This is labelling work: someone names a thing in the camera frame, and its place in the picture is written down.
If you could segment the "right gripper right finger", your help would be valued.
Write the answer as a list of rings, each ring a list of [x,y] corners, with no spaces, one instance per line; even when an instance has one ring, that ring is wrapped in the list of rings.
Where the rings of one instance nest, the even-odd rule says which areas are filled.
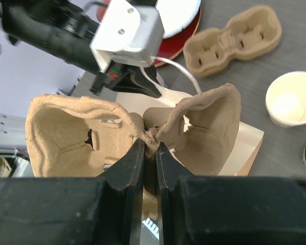
[[[183,165],[174,159],[165,143],[156,152],[156,192],[160,244],[176,244],[176,185],[180,176],[191,176]]]

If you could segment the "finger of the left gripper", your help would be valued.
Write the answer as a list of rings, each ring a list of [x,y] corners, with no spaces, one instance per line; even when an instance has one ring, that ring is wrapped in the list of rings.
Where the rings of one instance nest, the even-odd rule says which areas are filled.
[[[120,78],[117,79],[112,91],[140,93],[156,99],[161,96],[160,91],[153,84],[153,82],[157,82],[159,85],[157,71],[153,65],[144,68],[144,71],[141,71],[137,66],[122,65],[119,76]]]

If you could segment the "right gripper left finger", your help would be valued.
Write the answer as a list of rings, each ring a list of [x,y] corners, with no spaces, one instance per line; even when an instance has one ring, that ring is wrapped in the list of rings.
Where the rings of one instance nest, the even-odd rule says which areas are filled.
[[[99,203],[99,244],[140,243],[144,153],[144,142],[137,139],[101,174],[105,187]]]

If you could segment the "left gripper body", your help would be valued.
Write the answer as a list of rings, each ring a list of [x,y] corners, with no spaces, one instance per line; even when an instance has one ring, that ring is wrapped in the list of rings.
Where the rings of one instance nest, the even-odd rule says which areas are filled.
[[[70,1],[1,1],[2,27],[12,45],[25,42],[95,74],[91,92],[117,91],[121,77],[100,71],[90,49],[99,24],[86,13],[95,5],[106,6],[100,1],[82,8]]]

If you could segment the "dark red round tray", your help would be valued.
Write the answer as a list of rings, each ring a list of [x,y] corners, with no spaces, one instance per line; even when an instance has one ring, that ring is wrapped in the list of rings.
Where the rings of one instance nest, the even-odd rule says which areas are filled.
[[[110,3],[110,1],[101,1],[102,3],[106,4],[105,7],[99,7],[97,11],[97,19],[99,21],[102,20],[105,11]],[[153,6],[156,7],[157,1],[127,1],[133,6]],[[196,33],[200,21],[201,16],[201,5],[198,10],[198,13],[196,14],[193,21],[180,33],[162,40],[160,48],[158,50],[158,53],[155,57],[153,57],[154,60],[154,66],[158,67],[161,64],[163,64],[163,59],[174,59],[177,57],[184,48],[185,42]]]

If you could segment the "single brown cardboard cup carrier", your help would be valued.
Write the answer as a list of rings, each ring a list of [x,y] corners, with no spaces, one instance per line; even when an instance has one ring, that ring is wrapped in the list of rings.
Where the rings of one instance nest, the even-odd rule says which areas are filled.
[[[36,177],[95,177],[133,145],[145,142],[143,118],[120,104],[92,97],[40,95],[31,100],[25,138]]]

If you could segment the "brown paper takeout bag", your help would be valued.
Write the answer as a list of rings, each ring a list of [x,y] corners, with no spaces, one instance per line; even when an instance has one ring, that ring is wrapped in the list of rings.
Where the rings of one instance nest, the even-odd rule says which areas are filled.
[[[233,84],[190,95],[160,87],[161,96],[119,92],[116,102],[142,116],[150,152],[166,144],[196,175],[245,176],[264,133],[240,122],[241,96]]]

